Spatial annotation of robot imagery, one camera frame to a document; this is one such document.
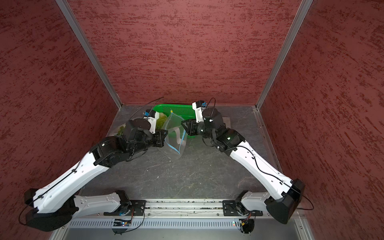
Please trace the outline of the spare clear zipper bag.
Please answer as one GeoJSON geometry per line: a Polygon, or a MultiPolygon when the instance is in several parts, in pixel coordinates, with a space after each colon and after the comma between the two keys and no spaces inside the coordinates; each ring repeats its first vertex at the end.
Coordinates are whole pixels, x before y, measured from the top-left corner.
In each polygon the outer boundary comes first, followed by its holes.
{"type": "Polygon", "coordinates": [[[167,130],[168,134],[164,140],[164,146],[161,152],[165,154],[171,161],[179,159],[187,145],[186,130],[182,127],[184,119],[171,111],[167,120],[162,126],[162,130],[167,130]]]}

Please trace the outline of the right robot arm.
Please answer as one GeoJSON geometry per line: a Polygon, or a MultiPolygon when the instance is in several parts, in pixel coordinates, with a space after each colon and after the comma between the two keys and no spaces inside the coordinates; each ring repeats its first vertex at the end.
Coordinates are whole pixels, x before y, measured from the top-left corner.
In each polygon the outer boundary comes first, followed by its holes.
{"type": "Polygon", "coordinates": [[[263,159],[240,133],[226,127],[216,108],[192,108],[195,118],[182,122],[187,134],[209,140],[212,147],[241,164],[267,190],[264,197],[253,197],[249,191],[241,194],[238,210],[266,211],[279,223],[287,224],[304,196],[305,184],[285,176],[263,159]]]}

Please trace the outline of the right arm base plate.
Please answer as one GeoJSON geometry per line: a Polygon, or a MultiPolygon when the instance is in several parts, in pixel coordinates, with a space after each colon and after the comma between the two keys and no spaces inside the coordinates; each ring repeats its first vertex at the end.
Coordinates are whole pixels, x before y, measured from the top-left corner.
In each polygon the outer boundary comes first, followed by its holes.
{"type": "Polygon", "coordinates": [[[245,208],[245,206],[240,201],[235,200],[223,200],[223,213],[224,216],[237,216],[237,217],[247,217],[251,215],[251,217],[262,217],[262,211],[250,211],[245,208]]]}

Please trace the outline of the clear zipper bag blue seal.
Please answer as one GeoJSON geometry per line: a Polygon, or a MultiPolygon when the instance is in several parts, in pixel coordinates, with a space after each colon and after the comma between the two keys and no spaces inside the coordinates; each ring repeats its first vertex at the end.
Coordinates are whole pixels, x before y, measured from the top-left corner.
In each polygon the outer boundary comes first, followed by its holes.
{"type": "Polygon", "coordinates": [[[112,130],[109,131],[108,133],[108,137],[112,137],[112,136],[121,136],[123,133],[124,133],[124,130],[126,128],[126,124],[122,124],[112,130]]]}

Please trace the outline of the chinese cabbage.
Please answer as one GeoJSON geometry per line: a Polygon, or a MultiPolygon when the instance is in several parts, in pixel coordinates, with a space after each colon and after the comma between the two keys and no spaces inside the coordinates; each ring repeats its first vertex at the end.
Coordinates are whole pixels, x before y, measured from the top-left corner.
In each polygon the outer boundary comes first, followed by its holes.
{"type": "Polygon", "coordinates": [[[168,117],[164,113],[159,113],[159,118],[156,121],[156,130],[162,129],[168,117]]]}

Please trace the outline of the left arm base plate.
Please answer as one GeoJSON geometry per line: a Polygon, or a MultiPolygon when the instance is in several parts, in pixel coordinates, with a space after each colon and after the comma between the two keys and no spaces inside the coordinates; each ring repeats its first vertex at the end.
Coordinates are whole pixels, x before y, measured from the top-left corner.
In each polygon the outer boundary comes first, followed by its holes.
{"type": "Polygon", "coordinates": [[[121,217],[134,217],[134,216],[143,216],[146,200],[132,200],[127,202],[122,202],[121,205],[111,213],[104,212],[104,216],[121,216],[121,217]]]}

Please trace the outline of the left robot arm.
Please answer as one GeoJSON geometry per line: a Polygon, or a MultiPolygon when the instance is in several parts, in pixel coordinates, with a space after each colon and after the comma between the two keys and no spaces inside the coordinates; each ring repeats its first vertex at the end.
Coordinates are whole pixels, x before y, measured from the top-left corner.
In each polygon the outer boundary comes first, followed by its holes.
{"type": "Polygon", "coordinates": [[[133,160],[150,147],[162,148],[167,130],[156,130],[156,121],[129,120],[123,134],[102,139],[84,157],[56,180],[41,189],[25,192],[25,226],[50,232],[72,219],[104,213],[107,216],[132,216],[134,207],[125,191],[103,196],[82,197],[76,193],[95,177],[121,162],[133,160]]]}

